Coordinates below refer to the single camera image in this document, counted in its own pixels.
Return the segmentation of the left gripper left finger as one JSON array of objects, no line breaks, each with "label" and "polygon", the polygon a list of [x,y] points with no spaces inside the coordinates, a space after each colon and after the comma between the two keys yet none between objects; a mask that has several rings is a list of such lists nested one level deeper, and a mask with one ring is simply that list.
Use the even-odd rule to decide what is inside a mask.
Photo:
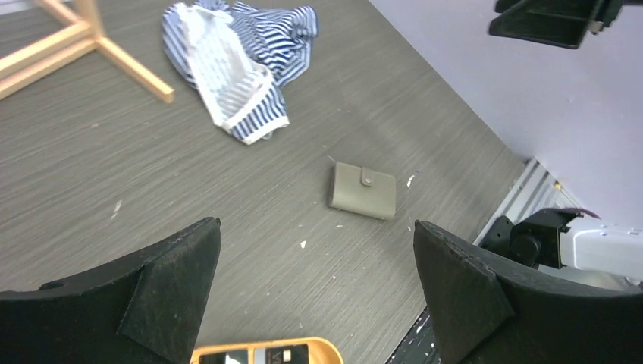
[{"label": "left gripper left finger", "polygon": [[3,363],[187,363],[209,299],[221,222],[33,291],[1,294]]}]

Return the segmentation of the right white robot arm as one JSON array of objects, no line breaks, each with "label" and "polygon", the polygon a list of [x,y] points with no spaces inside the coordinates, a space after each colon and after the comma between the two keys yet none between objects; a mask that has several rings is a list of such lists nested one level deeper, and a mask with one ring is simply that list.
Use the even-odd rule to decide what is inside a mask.
[{"label": "right white robot arm", "polygon": [[[488,34],[577,49],[640,1],[497,1]],[[642,230],[581,208],[535,158],[474,245],[528,267],[606,289],[642,289]]]}]

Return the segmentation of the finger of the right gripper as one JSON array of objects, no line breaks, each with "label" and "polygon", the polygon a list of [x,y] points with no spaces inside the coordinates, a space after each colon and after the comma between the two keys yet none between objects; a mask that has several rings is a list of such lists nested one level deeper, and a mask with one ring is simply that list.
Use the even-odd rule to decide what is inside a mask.
[{"label": "finger of the right gripper", "polygon": [[610,27],[622,8],[622,1],[611,0],[497,1],[488,34],[577,49],[587,33]]}]

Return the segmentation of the grey card holder wallet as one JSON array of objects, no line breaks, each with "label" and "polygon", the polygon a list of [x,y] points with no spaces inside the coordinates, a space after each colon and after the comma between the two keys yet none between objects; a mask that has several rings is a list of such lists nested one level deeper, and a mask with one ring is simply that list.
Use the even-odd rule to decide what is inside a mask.
[{"label": "grey card holder wallet", "polygon": [[331,208],[381,220],[392,220],[397,209],[396,178],[343,162],[334,164],[328,204]]}]

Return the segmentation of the orange oval tray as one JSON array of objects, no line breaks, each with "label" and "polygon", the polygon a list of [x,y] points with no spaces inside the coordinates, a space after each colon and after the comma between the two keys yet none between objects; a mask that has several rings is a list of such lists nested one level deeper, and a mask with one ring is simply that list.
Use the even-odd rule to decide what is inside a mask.
[{"label": "orange oval tray", "polygon": [[322,337],[298,337],[198,347],[190,363],[343,364],[343,357]]}]

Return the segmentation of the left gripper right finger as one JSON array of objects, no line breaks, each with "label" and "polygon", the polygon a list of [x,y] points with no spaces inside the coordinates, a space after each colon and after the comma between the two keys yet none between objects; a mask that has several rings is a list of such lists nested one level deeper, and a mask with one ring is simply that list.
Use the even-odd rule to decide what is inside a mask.
[{"label": "left gripper right finger", "polygon": [[640,363],[642,295],[525,267],[417,221],[413,248],[444,363]]}]

